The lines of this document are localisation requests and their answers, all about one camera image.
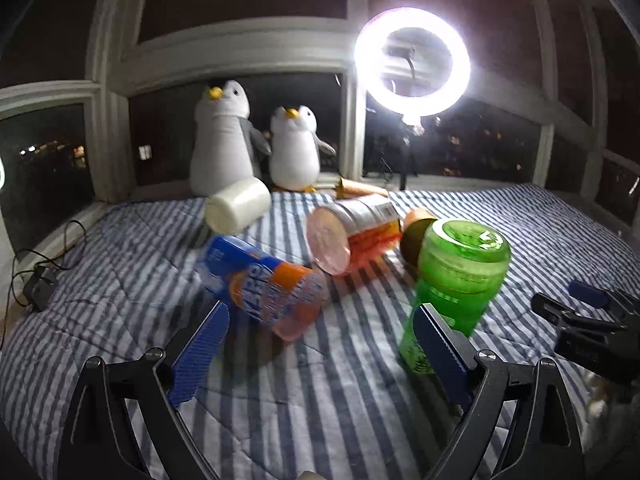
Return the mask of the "green plastic bottle cup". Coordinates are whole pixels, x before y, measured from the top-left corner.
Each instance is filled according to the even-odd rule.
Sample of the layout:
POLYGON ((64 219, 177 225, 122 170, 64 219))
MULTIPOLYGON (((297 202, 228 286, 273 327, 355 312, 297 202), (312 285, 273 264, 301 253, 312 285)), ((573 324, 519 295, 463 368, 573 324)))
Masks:
POLYGON ((453 330, 471 336, 497 296, 511 261, 506 238, 490 226, 438 219, 425 232, 413 309, 431 304, 453 330))

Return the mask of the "small plush penguin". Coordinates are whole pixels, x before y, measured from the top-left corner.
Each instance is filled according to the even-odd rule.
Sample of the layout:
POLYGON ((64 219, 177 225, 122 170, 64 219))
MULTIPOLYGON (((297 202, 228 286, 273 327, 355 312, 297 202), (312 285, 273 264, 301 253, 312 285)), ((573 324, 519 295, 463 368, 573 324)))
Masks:
POLYGON ((317 136, 318 122, 306 105, 278 107, 271 116, 272 183, 282 190, 305 192, 314 188, 320 174, 319 152, 331 156, 336 149, 317 136))

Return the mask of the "black power adapter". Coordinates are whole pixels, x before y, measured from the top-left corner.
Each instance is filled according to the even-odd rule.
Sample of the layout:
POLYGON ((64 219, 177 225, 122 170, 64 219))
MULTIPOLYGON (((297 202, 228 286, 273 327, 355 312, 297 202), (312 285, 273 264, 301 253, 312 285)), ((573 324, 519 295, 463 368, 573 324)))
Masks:
POLYGON ((23 288, 23 295, 35 311, 43 312, 47 309, 56 286, 58 280, 55 273, 48 266, 36 266, 23 288))

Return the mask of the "clear orange plastic bottle cup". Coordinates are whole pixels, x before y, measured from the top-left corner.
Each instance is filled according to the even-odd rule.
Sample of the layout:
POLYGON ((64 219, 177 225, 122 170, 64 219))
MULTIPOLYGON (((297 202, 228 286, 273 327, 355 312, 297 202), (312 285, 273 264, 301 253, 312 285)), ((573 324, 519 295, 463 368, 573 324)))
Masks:
POLYGON ((401 237, 392 201, 370 194, 314 208, 306 240, 314 263, 332 276, 352 273, 394 249, 401 237))

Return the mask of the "blue orange Arctic Ocean bottle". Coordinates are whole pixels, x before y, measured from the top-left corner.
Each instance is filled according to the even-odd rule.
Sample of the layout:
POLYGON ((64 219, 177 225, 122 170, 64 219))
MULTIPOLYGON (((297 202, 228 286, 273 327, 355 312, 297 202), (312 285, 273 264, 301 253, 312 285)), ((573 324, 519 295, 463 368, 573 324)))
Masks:
POLYGON ((212 237, 195 267, 208 292, 287 342, 303 335, 329 296, 322 273, 268 255, 236 236, 212 237))

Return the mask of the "brown round cup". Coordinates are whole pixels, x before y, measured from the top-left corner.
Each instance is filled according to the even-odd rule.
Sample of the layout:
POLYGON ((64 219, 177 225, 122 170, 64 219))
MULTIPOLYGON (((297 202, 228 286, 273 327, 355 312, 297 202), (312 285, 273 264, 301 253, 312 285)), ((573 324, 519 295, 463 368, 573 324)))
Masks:
POLYGON ((434 214, 426 209, 416 208, 410 210, 405 216, 399 250, 401 257, 409 266, 415 268, 418 264, 425 232, 435 221, 434 214))

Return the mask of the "white plastic cup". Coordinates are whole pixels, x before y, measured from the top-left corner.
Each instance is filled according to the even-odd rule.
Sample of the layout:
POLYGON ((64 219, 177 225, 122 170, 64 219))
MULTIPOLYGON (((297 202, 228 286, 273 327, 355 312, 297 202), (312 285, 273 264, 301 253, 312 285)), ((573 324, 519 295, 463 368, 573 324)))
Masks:
POLYGON ((249 177, 209 196, 204 220, 214 233, 235 235, 262 218, 270 207, 271 194, 265 183, 249 177))

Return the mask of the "blue white striped quilt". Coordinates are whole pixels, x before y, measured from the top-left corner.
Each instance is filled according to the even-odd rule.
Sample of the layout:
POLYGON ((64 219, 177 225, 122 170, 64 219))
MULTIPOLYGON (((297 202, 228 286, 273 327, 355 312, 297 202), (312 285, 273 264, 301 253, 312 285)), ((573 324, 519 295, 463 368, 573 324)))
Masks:
MULTIPOLYGON (((491 226, 512 259, 472 341, 533 363, 553 351, 552 327, 529 307, 567 300, 583 280, 636 294, 639 256, 620 237, 530 184, 469 193, 409 191, 400 212, 491 226)), ((58 469, 66 412, 82 364, 140 358, 167 344, 207 298, 195 270, 209 238, 198 198, 113 207, 72 255, 49 307, 15 326, 1 357, 1 418, 41 477, 58 469)), ((456 411, 434 379, 398 352, 414 281, 398 252, 330 281, 303 336, 285 344, 232 312, 224 351, 181 416, 226 479, 419 479, 437 460, 456 411)))

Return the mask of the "brown paper cup lying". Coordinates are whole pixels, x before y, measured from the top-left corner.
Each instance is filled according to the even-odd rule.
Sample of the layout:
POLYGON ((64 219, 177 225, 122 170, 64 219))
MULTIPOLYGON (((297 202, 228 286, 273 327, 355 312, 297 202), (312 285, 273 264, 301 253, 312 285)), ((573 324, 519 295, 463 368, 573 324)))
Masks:
POLYGON ((345 178, 341 178, 335 187, 335 195, 338 200, 350 200, 351 198, 372 194, 387 197, 388 191, 386 188, 345 178))

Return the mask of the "large plush penguin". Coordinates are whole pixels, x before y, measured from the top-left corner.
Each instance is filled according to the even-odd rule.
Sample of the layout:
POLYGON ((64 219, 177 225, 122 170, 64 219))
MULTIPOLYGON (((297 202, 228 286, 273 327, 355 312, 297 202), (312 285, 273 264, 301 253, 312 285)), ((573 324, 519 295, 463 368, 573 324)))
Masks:
POLYGON ((250 102, 237 81, 228 80, 222 88, 206 87, 194 119, 190 188, 195 196, 211 196, 262 175, 255 152, 270 156, 270 144, 250 122, 250 102))

